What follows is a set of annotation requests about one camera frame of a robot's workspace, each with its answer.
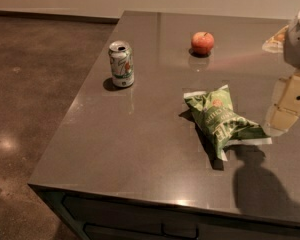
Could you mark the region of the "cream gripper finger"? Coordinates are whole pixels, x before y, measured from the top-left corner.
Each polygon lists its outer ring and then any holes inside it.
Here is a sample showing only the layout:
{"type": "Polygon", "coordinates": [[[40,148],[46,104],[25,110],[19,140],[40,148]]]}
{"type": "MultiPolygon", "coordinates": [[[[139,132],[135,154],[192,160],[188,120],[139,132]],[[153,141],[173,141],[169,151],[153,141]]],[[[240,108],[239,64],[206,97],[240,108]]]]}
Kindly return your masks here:
{"type": "Polygon", "coordinates": [[[300,117],[300,70],[280,78],[274,87],[272,105],[265,117],[264,131],[269,136],[286,133],[300,117]]]}

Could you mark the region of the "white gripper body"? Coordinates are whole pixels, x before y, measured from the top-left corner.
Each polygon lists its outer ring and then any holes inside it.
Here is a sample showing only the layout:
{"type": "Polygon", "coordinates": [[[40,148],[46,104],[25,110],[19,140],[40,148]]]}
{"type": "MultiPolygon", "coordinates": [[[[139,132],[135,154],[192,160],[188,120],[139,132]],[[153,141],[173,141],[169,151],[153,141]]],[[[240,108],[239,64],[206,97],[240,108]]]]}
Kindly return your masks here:
{"type": "Polygon", "coordinates": [[[300,10],[285,33],[283,53],[286,63],[300,69],[300,10]]]}

